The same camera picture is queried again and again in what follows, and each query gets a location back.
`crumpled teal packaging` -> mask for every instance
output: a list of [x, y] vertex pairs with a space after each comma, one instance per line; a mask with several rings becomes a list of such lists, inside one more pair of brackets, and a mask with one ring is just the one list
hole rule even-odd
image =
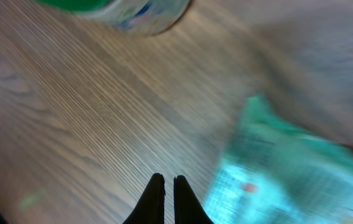
[[214, 223], [353, 223], [353, 153], [247, 100], [204, 209]]

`green lid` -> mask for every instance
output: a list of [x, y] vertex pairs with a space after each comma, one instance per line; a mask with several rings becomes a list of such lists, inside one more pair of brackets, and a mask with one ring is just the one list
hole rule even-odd
[[112, 0], [35, 0], [56, 7], [61, 10], [72, 12], [85, 12], [99, 9]]

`wood grain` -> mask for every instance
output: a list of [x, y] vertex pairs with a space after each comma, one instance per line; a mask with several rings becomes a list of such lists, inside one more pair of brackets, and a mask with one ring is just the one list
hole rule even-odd
[[0, 0], [0, 211], [121, 223], [160, 172], [172, 223], [172, 178], [204, 199], [245, 97], [261, 91], [353, 146], [353, 3], [197, 0], [172, 30], [137, 37]]

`wooden table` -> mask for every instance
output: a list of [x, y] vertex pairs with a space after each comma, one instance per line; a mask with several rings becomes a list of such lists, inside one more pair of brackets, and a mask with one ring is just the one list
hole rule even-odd
[[353, 146], [353, 1], [196, 0], [136, 37], [0, 0], [0, 211], [121, 223], [154, 172], [203, 201], [244, 99]]

